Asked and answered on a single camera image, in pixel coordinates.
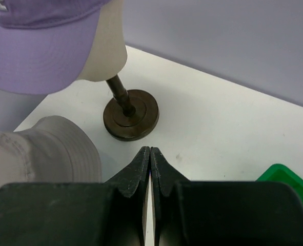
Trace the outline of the grey bucket hat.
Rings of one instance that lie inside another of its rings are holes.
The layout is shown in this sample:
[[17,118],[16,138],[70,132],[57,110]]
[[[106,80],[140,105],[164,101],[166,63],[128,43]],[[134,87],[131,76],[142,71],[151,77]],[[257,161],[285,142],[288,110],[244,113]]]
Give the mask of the grey bucket hat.
[[100,182],[97,148],[62,116],[41,118],[31,128],[0,131],[0,188],[13,182]]

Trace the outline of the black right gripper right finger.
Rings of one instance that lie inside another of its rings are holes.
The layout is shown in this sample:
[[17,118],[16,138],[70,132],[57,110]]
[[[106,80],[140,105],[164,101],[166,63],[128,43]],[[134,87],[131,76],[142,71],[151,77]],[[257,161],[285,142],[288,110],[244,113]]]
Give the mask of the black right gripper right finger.
[[151,148],[155,245],[303,245],[303,204],[287,184],[190,181]]

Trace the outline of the green plastic tray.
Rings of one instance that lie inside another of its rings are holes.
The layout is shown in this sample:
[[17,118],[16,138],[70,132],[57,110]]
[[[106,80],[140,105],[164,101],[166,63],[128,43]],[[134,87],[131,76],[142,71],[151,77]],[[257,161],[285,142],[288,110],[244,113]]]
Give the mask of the green plastic tray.
[[303,199],[303,179],[285,165],[276,163],[265,170],[257,181],[277,181],[291,186]]

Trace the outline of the purple baseball cap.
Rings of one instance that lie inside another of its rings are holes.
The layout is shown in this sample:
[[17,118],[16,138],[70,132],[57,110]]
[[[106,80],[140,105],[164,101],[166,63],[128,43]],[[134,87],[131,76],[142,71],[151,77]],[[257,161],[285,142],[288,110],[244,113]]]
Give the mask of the purple baseball cap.
[[0,90],[50,94],[81,73],[105,1],[0,1]]

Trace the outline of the beige mannequin head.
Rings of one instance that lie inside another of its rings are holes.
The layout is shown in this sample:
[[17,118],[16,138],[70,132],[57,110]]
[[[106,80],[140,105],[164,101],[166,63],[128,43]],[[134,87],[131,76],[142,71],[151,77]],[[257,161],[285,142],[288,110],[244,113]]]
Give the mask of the beige mannequin head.
[[109,80],[125,66],[127,49],[123,34],[123,4],[121,0],[111,0],[101,8],[90,54],[78,79],[92,82]]

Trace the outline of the brown mannequin stand base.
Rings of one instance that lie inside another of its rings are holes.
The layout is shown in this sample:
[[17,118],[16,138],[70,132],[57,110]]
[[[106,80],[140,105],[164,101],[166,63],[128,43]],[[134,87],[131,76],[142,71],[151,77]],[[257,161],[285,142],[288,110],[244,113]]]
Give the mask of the brown mannequin stand base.
[[126,90],[118,75],[106,82],[113,94],[103,112],[106,130],[120,141],[135,141],[150,134],[159,119],[156,99],[144,90]]

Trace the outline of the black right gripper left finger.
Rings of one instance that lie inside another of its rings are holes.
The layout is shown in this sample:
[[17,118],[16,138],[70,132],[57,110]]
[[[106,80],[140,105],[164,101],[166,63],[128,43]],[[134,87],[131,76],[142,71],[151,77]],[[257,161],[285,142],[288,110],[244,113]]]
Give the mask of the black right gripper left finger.
[[150,148],[104,183],[0,188],[0,245],[144,245]]

